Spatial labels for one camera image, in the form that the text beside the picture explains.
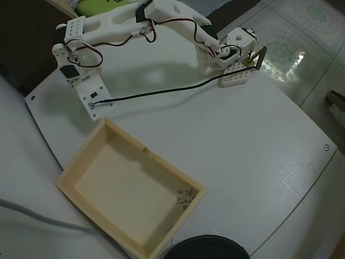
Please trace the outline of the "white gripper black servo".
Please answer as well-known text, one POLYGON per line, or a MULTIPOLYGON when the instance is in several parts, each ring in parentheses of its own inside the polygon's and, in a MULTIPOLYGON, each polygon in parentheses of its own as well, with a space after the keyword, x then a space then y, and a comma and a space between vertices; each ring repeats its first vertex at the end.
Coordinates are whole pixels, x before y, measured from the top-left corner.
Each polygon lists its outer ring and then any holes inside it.
POLYGON ((68 40, 53 45, 52 53, 57 61, 58 70, 67 81, 76 81, 103 63, 103 55, 92 45, 81 40, 68 40))

